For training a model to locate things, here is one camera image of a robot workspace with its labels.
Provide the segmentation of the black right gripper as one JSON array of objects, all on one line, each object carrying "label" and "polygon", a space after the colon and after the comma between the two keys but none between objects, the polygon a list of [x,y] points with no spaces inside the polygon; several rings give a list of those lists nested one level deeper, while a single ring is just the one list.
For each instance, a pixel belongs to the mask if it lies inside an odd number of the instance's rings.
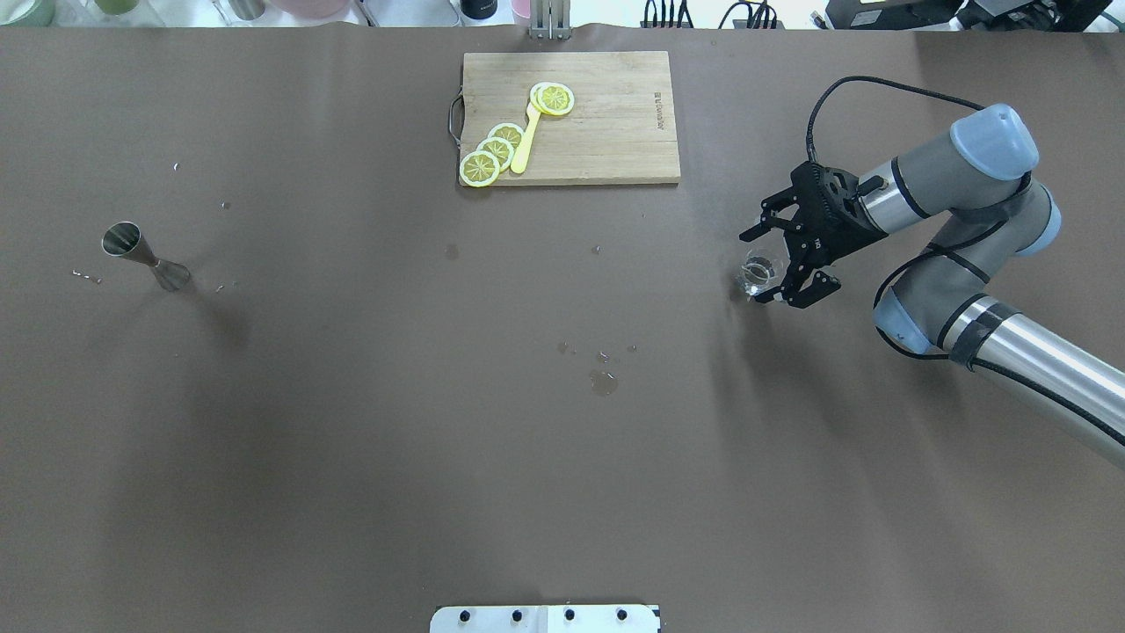
[{"label": "black right gripper", "polygon": [[[790,178],[795,191],[764,198],[758,221],[742,230],[738,239],[752,242],[775,229],[788,233],[791,263],[775,283],[754,295],[754,301],[806,309],[842,289],[840,280],[825,272],[824,266],[885,239],[888,233],[868,220],[860,204],[860,177],[803,162]],[[795,205],[792,219],[784,219],[784,209]]]}]

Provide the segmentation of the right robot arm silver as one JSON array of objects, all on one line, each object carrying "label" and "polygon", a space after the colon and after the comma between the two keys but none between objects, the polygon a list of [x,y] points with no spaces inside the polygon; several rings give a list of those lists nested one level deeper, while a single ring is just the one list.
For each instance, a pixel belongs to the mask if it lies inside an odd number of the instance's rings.
[{"label": "right robot arm silver", "polygon": [[762,201],[752,242],[783,234],[788,268],[754,293],[807,308],[839,289],[826,268],[899,230],[946,214],[940,232],[878,292],[873,320],[907,356],[987,370],[1122,465],[1122,371],[1058,336],[987,286],[1012,257],[1048,247],[1062,227],[1056,198],[1033,171],[1038,148],[1020,114],[988,105],[863,177],[807,160]]}]

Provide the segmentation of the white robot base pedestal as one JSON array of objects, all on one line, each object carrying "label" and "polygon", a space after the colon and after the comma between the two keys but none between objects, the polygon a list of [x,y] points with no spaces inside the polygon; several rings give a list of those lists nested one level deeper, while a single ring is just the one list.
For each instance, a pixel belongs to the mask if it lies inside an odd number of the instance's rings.
[{"label": "white robot base pedestal", "polygon": [[430,632],[662,632],[657,606],[644,604],[546,604],[446,606]]}]

